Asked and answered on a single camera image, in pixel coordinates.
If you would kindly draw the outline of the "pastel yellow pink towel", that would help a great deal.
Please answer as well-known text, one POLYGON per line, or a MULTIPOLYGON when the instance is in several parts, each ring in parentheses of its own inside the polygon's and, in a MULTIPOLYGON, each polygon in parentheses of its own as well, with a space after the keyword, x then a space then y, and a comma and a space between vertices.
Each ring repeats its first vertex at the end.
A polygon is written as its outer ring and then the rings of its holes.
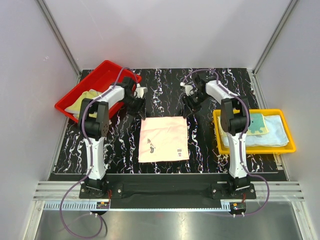
POLYGON ((269 132, 265 117, 261 113, 250 113, 250 125, 246 134, 248 136, 265 135, 269 132))

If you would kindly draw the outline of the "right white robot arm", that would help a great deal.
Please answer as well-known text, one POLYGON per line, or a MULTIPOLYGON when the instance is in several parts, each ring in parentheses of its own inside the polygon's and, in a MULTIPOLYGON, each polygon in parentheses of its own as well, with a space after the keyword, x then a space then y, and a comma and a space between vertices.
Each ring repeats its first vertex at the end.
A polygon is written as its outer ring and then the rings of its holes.
POLYGON ((248 100, 230 91, 216 78, 202 78, 197 75, 194 86, 180 83, 183 91, 183 118, 194 115, 201 104, 213 98, 220 104, 220 125, 226 133, 229 144, 229 180, 227 192, 232 198, 239 198, 250 187, 246 159, 246 136, 250 125, 248 100))

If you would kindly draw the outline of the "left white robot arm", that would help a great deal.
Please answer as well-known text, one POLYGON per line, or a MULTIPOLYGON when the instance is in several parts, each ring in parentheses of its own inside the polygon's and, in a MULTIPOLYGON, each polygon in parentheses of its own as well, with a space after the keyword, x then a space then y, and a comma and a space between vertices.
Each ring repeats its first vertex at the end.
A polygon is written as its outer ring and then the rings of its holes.
POLYGON ((78 128, 84 138, 87 158, 87 171, 81 182, 97 198, 108 193, 103 151, 110 125, 109 110, 115 104, 123 103, 129 115, 145 120, 147 92, 145 86, 125 77, 97 97, 84 98, 81 102, 78 128))

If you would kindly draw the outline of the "light blue towel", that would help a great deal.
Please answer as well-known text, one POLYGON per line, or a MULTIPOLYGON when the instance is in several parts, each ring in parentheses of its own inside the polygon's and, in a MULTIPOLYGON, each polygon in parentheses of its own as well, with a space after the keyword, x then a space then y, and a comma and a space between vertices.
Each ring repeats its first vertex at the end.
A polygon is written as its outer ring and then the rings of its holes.
POLYGON ((268 133, 263 135, 247 135, 246 147, 284 147, 289 143, 282 119, 279 115, 264 115, 268 133))

